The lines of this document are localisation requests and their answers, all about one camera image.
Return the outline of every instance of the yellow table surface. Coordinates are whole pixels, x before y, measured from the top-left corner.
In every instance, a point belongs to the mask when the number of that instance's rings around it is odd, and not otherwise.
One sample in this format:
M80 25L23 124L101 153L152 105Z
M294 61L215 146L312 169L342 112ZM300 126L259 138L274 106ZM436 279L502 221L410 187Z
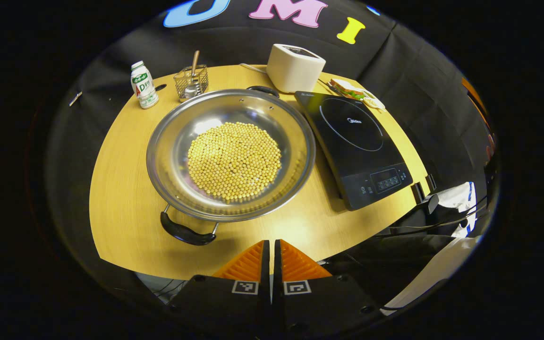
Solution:
M208 68L209 91L274 87L264 73L240 65ZM354 80L322 73L320 79ZM348 211L317 144L316 162L300 192L280 209L253 220L220 223L217 239L205 246L188 245L163 230L160 213L167 203L155 191L146 171L146 148L160 120L179 105L173 75L154 80L167 84L158 91L159 103L143 110L131 97L110 127L93 169L89 194L89 218L100 257L110 263L149 275L187 280L192 275L211 275L227 261L261 239L270 241L270 271L274 265L274 240L284 239L315 261L337 254L383 230L416 203L410 187L357 211ZM314 92L329 93L320 84ZM280 98L298 108L292 94ZM386 110L371 112L398 147L414 183L429 193L427 172L415 148ZM214 222L198 220L170 207L169 217L195 232L212 231Z

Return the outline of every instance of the black pot handle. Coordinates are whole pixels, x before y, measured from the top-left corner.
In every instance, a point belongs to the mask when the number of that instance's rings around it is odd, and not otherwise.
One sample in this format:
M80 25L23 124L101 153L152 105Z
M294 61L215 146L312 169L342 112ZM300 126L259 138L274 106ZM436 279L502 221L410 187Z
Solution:
M278 94L278 91L272 89L272 88L269 88L269 87L266 87L266 86L250 86L247 88L248 90L255 90L255 91L262 91L262 92L265 92L267 94L271 94L271 95L274 95L274 97L277 97L277 98L280 98L281 96Z
M164 211L161 211L161 225L169 235L193 246L204 246L214 241L216 237L215 231L218 230L219 222L215 224L213 232L209 234L199 234L186 226L173 222L167 215L167 209L169 209L169 205Z

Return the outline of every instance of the letter m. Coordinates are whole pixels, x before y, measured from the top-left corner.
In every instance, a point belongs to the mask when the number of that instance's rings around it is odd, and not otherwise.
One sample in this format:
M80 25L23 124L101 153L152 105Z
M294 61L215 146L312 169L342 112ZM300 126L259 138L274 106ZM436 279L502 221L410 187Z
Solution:
M318 27L318 15L326 3L318 0L301 0L291 2L291 0L262 0L259 7L253 13L249 13L249 17L253 19L272 19L272 7L276 8L276 13L281 20L286 20L295 13L299 14L293 18L293 22L299 25L308 27Z

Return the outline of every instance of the green label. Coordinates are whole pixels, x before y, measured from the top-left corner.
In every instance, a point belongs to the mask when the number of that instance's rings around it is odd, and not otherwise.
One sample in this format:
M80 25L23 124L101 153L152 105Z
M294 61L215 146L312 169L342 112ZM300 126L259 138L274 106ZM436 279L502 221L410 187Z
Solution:
M141 82L142 80L148 78L148 75L146 73L142 73L141 75L135 77L134 79L132 79L131 81L134 83L134 84L138 84L139 82Z

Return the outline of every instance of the black induction cooker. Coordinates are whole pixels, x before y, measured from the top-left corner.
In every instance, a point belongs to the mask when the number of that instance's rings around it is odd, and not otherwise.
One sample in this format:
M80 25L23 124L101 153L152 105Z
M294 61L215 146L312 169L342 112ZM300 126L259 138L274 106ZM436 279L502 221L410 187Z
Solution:
M413 179L396 145L364 103L322 93L295 93L324 155L343 201L357 210Z

